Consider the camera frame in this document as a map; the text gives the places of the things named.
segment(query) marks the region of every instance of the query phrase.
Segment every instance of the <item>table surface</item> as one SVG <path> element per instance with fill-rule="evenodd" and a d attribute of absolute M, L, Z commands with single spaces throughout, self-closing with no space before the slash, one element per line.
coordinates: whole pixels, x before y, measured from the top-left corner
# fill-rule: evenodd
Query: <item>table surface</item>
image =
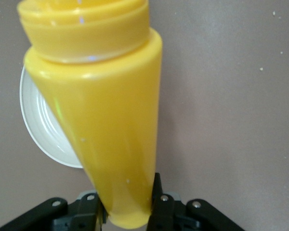
<path fill-rule="evenodd" d="M 19 81 L 30 44 L 0 0 L 0 226 L 93 188 L 31 139 Z M 289 0 L 150 1 L 163 37 L 157 171 L 247 231 L 289 231 Z M 107 224 L 105 230 L 119 230 Z"/>

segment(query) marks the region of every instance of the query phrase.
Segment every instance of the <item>screw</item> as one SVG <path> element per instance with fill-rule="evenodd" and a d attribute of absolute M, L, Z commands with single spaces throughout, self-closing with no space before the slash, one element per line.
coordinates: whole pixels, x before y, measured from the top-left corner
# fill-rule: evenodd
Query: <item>screw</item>
<path fill-rule="evenodd" d="M 168 196 L 166 196 L 166 195 L 162 195 L 162 196 L 160 197 L 160 199 L 161 199 L 162 201 L 168 201 L 168 200 L 169 200 Z"/>
<path fill-rule="evenodd" d="M 89 195 L 87 196 L 87 200 L 88 201 L 91 201 L 91 200 L 94 200 L 95 199 L 95 196 L 94 195 Z"/>
<path fill-rule="evenodd" d="M 195 207 L 195 208 L 200 208 L 201 207 L 201 203 L 199 201 L 194 201 L 192 203 L 192 205 Z"/>
<path fill-rule="evenodd" d="M 54 201 L 53 204 L 52 204 L 52 206 L 53 206 L 53 207 L 57 207 L 57 206 L 60 205 L 60 204 L 61 204 L 61 201 Z"/>

